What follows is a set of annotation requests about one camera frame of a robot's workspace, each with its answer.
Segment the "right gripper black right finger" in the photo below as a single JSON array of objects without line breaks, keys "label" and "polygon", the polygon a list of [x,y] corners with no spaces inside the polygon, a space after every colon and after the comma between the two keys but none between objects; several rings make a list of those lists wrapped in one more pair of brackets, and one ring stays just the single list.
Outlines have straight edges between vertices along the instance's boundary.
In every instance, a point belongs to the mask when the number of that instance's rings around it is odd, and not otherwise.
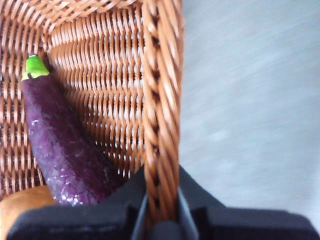
[{"label": "right gripper black right finger", "polygon": [[308,218],[286,210],[234,208],[202,188],[182,167],[179,186],[201,240],[318,240]]}]

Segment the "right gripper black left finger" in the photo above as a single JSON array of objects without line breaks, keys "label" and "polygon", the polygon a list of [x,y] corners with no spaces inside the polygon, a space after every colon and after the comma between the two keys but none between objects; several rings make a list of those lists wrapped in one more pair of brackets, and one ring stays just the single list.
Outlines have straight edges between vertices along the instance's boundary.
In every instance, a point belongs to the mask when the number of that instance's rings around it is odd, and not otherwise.
[{"label": "right gripper black left finger", "polygon": [[143,240],[146,182],[141,167],[107,200],[95,205],[52,205],[22,213],[9,240]]}]

